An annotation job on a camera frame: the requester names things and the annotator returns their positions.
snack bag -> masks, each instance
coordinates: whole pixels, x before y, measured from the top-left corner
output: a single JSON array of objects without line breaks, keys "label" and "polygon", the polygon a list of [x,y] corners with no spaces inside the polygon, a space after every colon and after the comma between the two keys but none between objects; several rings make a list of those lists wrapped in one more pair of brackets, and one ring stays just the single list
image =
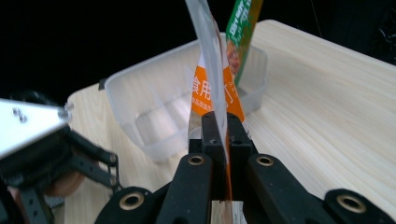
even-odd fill
[{"label": "snack bag", "polygon": [[[230,66],[228,66],[228,62],[225,59],[224,55],[223,81],[226,110],[236,115],[241,122],[243,122],[245,120],[245,114],[239,100],[238,92],[233,83],[233,75],[231,74]],[[210,98],[210,86],[206,75],[204,57],[201,55],[192,82],[189,138],[200,138],[201,116],[210,111],[213,111]]]},{"label": "snack bag", "polygon": [[226,30],[227,58],[238,86],[263,0],[236,0]]}]

bolt hole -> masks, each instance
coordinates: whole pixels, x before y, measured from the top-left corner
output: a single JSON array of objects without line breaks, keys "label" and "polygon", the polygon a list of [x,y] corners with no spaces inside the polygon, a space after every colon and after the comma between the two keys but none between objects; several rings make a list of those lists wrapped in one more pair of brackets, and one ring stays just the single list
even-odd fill
[{"label": "bolt hole", "polygon": [[367,208],[359,199],[342,194],[337,197],[337,202],[343,206],[346,210],[349,210],[354,213],[364,213]]},{"label": "bolt hole", "polygon": [[263,166],[272,166],[274,165],[274,161],[266,156],[260,156],[257,158],[257,163]]},{"label": "bolt hole", "polygon": [[24,123],[27,120],[27,117],[24,115],[19,115],[20,122]]},{"label": "bolt hole", "polygon": [[189,157],[189,164],[191,165],[201,165],[205,162],[202,156],[192,156]]},{"label": "bolt hole", "polygon": [[21,113],[21,111],[18,108],[16,108],[16,107],[12,108],[12,114],[14,116],[18,116],[20,113]]},{"label": "bolt hole", "polygon": [[120,208],[123,210],[133,210],[142,205],[145,198],[140,192],[133,192],[123,196],[120,200]]}]

white plastic container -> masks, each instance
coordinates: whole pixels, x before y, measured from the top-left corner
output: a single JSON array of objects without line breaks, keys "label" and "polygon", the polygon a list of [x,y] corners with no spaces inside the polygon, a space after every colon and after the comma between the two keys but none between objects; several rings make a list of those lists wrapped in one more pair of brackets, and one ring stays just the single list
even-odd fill
[{"label": "white plastic container", "polygon": [[[126,68],[105,84],[121,128],[153,161],[188,149],[191,86],[200,56],[198,41]],[[259,108],[267,55],[251,47],[238,93],[245,113]]]}]

orange label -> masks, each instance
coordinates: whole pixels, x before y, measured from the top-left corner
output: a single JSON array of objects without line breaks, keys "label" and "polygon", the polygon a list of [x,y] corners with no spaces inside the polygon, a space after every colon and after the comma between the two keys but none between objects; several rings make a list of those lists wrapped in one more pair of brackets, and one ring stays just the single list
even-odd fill
[{"label": "orange label", "polygon": [[[236,115],[243,122],[245,120],[245,114],[239,101],[235,84],[233,83],[233,75],[228,66],[223,70],[223,79],[227,112]],[[213,111],[209,81],[207,80],[206,70],[201,66],[197,66],[195,70],[192,84],[191,109],[200,116]]]}]

light wood surface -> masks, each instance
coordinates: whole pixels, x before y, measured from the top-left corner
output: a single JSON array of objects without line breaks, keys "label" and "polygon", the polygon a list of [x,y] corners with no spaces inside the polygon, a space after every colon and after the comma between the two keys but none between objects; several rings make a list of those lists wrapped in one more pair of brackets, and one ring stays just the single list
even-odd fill
[{"label": "light wood surface", "polygon": [[[259,22],[252,44],[268,54],[262,107],[247,116],[258,150],[278,157],[319,198],[352,189],[396,218],[396,67],[276,21]],[[119,154],[124,186],[154,191],[172,179],[184,152],[163,163],[146,158],[97,85],[69,102],[71,127]],[[93,223],[108,199],[86,179],[57,223]]]}]

